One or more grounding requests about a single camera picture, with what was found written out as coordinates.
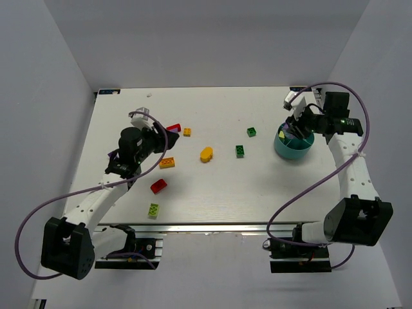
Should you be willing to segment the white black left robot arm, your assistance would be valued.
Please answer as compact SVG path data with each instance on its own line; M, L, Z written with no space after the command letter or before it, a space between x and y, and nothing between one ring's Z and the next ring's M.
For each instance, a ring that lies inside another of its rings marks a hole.
M50 218L46 222L41 265L83 279L100 258L123 258L138 253L135 230L130 226L110 225L102 232L95 229L108 210L133 186L141 174L142 162L153 153L172 149L178 138L178 133L157 124L152 128L123 129L99 188L62 218Z

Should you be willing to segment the red curved lego brick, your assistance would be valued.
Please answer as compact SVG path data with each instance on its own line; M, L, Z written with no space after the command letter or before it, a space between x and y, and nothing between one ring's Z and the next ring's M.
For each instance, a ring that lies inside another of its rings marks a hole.
M155 183L153 183L150 186L150 189L153 192L153 194L158 194L159 192L164 190L166 187L167 187L167 182L163 178L161 178L157 180Z

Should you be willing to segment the lime rectangular lego brick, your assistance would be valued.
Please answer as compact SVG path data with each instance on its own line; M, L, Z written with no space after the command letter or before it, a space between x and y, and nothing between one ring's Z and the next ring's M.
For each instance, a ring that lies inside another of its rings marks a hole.
M156 203L152 203L152 204L150 204L150 206L149 206L149 210L148 210L148 218L149 219L152 219L152 220L155 220L155 219L157 219L157 217L158 217L158 215L159 215L159 212L160 212L160 206L159 206L159 204L156 204Z

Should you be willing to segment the purple curved lego brick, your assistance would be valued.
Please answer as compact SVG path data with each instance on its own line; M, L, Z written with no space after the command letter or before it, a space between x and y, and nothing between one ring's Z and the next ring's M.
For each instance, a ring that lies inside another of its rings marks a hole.
M284 135L285 135L285 138L286 138L286 139L289 139L289 140L296 140L296 139L297 139L296 136L294 136L293 134L291 134L291 133L289 133L289 132L287 132L287 131L284 133Z

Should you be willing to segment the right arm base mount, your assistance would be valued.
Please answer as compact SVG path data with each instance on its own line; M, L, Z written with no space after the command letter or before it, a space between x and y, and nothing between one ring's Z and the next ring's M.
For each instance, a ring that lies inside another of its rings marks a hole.
M263 250L270 253L270 271L273 274L329 273L330 256L324 247L300 247L266 239Z

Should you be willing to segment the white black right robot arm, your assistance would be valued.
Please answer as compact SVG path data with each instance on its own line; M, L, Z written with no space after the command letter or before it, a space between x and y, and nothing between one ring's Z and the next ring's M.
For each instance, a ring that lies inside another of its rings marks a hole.
M382 201L372 184L362 154L366 135L360 120L349 116L348 103L348 93L327 92L324 106L316 114L295 91L284 99L285 109L293 112L286 120L287 131L300 140L312 133L323 135L339 171L339 203L323 220L298 224L294 242L372 247L393 215L392 204Z

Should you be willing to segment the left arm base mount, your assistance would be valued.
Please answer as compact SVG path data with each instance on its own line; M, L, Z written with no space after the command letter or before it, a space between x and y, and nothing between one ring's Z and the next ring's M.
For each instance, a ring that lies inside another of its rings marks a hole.
M108 270L156 270L164 237L137 227L99 227L92 236L95 268Z

